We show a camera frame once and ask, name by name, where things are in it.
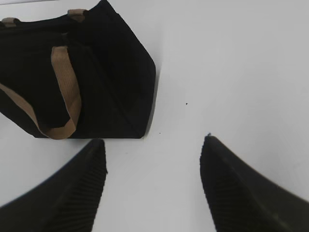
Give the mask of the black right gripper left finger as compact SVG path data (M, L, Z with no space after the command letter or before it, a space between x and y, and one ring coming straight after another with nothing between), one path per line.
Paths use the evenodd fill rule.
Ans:
M50 178L2 206L0 230L92 231L107 173L105 143L93 139Z

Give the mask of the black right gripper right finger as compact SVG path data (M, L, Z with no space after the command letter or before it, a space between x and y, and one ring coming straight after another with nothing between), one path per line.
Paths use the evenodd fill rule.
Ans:
M270 181L208 134L200 176L218 232L307 232L309 203Z

